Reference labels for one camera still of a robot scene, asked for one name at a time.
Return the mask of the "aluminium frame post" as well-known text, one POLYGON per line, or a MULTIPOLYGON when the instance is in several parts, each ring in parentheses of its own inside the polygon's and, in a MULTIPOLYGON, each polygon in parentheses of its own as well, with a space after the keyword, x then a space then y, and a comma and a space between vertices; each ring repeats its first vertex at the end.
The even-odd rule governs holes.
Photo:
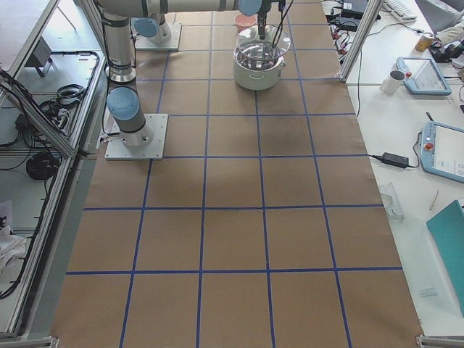
POLYGON ((360 55, 363 44, 365 43, 365 40, 368 37, 374 22, 376 21, 383 2, 383 0, 368 1, 367 7, 360 21, 360 25, 356 31, 355 38, 353 39, 352 45, 350 46, 350 49, 345 56, 343 65, 341 66, 341 70, 339 72, 339 80, 342 83, 347 82, 347 78, 355 66, 356 60, 360 55))

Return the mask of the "brown paper table mat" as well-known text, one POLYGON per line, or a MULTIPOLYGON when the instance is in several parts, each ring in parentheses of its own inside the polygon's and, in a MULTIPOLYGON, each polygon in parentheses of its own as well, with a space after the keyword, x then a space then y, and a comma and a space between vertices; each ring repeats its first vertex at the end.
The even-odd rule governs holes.
POLYGON ((231 12, 171 14, 137 55, 164 157, 91 160, 52 334, 61 347, 414 347, 421 327, 318 1, 282 79, 232 76, 231 12))

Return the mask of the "pale green steel pot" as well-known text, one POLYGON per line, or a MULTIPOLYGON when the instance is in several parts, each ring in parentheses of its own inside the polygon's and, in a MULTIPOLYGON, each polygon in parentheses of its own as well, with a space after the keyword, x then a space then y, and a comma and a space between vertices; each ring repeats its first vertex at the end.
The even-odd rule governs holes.
POLYGON ((233 53, 234 80, 243 88, 263 91, 272 88, 285 67, 286 49, 274 47, 269 41, 239 43, 233 53))

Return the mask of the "teal folder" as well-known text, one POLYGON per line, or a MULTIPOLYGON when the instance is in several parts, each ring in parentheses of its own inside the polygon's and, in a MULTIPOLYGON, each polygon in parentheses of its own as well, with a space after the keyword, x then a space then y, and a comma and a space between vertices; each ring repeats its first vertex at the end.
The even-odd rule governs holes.
POLYGON ((426 222, 463 315, 463 205, 453 200, 426 222))

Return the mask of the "black power adapter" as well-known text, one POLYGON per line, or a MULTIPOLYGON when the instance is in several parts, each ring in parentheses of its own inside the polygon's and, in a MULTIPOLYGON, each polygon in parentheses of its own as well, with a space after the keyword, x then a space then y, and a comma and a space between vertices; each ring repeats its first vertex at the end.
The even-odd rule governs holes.
POLYGON ((389 152, 384 152, 383 153, 381 161, 384 164, 392 165, 392 166, 399 167, 399 168, 402 168, 402 169, 405 169, 405 168, 409 167, 409 158, 408 157, 400 156, 400 155, 397 155, 397 154, 392 154, 392 153, 389 153, 389 152))

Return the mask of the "white mug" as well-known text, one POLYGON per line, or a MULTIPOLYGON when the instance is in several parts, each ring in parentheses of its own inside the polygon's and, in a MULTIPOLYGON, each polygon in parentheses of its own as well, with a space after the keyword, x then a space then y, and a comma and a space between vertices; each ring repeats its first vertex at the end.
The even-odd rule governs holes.
POLYGON ((406 75, 403 71, 391 70, 388 76, 386 77, 386 79, 380 85, 379 89, 384 94, 392 95, 403 84, 405 78, 406 78, 406 75))

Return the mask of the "near teach pendant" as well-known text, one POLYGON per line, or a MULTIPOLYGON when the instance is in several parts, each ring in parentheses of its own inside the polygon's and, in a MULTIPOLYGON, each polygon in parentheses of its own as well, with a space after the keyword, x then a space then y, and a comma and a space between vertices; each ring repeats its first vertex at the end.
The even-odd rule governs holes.
POLYGON ((429 121, 420 140, 422 168, 457 182, 463 182, 463 129, 429 121))

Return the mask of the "yellow can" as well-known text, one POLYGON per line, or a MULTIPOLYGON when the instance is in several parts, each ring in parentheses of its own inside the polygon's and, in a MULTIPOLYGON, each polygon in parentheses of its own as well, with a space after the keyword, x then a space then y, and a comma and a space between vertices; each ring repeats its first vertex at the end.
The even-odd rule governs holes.
POLYGON ((424 52, 432 44, 435 35, 433 33, 423 33, 415 45, 415 50, 424 52))

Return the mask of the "teach pendant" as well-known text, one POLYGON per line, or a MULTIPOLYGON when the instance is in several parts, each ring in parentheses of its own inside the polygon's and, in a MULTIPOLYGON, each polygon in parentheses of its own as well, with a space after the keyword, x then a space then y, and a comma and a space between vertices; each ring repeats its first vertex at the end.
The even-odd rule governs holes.
POLYGON ((463 129, 429 121, 420 140, 422 168, 457 182, 463 182, 463 129))
POLYGON ((396 65, 407 75, 404 85, 411 94, 449 96, 452 93, 432 58, 398 57, 396 65))

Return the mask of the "glass pot lid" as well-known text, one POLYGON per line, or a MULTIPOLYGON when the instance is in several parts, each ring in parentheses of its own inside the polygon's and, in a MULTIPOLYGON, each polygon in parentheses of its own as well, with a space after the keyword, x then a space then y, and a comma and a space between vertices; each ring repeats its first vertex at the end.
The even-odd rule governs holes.
POLYGON ((267 25, 264 38, 260 38, 258 26, 254 25, 238 34, 236 45, 239 52, 248 58, 271 60, 282 57, 289 50, 291 39, 274 25, 267 25))

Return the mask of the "far teach pendant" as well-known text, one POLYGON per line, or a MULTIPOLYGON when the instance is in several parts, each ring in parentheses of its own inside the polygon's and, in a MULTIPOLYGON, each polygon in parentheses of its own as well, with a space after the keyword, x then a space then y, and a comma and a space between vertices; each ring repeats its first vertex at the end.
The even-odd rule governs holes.
POLYGON ((432 58, 398 57, 396 65, 407 75, 404 85, 411 94, 449 96, 452 93, 432 58))

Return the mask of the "pink bowl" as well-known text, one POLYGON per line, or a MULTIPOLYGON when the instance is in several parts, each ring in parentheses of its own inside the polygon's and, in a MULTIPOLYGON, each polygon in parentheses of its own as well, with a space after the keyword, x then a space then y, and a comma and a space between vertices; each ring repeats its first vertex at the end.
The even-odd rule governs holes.
POLYGON ((257 15, 247 16, 239 13, 234 17, 234 24, 238 31, 250 28, 257 24, 257 15))

